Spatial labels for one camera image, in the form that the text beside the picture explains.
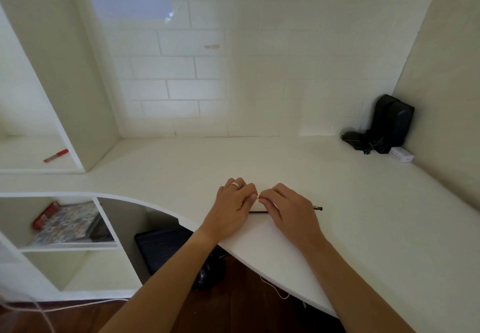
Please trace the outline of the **white shelf unit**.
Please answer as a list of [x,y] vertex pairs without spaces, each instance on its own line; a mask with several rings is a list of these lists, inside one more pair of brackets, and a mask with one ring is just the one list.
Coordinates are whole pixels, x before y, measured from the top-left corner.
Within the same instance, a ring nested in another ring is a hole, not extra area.
[[[54,201],[94,204],[113,241],[30,245],[31,223]],[[178,223],[152,204],[102,194],[0,194],[0,300],[129,298],[149,278],[134,236]]]

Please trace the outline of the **black bag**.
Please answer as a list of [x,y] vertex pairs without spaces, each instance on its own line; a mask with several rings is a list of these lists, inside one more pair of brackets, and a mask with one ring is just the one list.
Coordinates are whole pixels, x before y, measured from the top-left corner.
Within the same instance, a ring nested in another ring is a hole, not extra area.
[[[153,276],[193,235],[193,232],[182,226],[148,231],[135,235],[135,242]],[[228,253],[216,245],[207,257],[192,285],[194,291],[204,291],[217,286],[225,277],[224,257]]]

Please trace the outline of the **person's left hand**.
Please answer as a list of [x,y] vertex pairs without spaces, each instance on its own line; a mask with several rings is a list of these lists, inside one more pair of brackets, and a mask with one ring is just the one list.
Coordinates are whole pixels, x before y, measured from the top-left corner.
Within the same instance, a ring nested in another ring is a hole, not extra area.
[[246,222],[250,210],[227,210],[224,206],[224,186],[221,186],[213,207],[200,228],[194,233],[195,240],[212,249],[221,241],[231,237]]

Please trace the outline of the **small white box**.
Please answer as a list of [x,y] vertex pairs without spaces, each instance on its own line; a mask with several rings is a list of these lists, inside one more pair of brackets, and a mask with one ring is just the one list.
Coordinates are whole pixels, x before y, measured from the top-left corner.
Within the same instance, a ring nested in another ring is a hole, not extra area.
[[402,163],[412,162],[415,157],[402,147],[392,147],[388,154]]

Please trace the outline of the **person's right forearm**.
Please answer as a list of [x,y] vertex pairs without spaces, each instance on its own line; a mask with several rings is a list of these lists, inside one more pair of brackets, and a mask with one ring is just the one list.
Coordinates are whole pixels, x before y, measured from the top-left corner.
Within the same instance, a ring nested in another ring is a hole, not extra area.
[[325,238],[297,247],[346,333],[416,333]]

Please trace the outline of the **person's right hand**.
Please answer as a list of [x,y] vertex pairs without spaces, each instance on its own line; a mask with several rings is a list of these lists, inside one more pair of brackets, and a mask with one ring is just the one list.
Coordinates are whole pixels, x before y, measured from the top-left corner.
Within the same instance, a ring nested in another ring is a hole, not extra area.
[[320,251],[326,244],[313,204],[288,187],[287,221],[274,224],[304,256]]

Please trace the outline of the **thin black pencil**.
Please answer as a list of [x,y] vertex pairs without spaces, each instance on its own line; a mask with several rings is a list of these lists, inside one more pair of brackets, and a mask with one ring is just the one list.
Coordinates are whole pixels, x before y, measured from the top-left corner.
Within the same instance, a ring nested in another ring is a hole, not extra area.
[[[319,206],[313,206],[314,210],[319,210],[322,211],[323,207]],[[257,205],[256,208],[253,208],[249,211],[249,214],[268,214],[267,209],[264,207],[264,205]]]

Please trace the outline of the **patterned book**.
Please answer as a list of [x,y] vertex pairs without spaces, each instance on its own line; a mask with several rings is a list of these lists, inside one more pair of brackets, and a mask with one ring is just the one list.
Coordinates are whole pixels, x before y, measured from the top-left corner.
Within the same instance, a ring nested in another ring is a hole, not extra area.
[[40,231],[33,230],[29,245],[110,243],[114,238],[93,201],[61,205]]

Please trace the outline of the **red marker pen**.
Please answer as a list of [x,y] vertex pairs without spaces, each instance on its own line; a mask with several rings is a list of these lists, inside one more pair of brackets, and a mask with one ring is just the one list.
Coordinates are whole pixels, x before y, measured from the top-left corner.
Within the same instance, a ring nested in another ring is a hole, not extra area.
[[52,155],[52,156],[44,159],[43,162],[44,162],[45,164],[48,164],[48,163],[50,163],[50,162],[52,162],[52,161],[54,161],[54,160],[56,160],[56,159],[58,159],[58,158],[60,158],[60,157],[62,157],[62,156],[64,156],[64,155],[68,154],[68,153],[69,153],[69,149],[67,149],[67,148],[66,148],[66,149],[63,149],[63,150],[55,153],[54,155]]

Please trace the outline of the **black speaker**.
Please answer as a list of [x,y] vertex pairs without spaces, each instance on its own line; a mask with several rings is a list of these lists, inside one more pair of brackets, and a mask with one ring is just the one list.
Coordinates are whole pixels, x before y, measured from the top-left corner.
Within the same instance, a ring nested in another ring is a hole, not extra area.
[[379,154],[403,146],[415,108],[390,95],[380,96],[375,103],[370,128],[366,136]]

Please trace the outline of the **person's left forearm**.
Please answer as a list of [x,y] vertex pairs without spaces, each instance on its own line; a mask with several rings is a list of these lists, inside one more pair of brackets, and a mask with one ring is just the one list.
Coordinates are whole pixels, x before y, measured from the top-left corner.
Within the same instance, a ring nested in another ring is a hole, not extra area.
[[170,333],[201,267],[225,239],[202,226],[99,330],[99,333]]

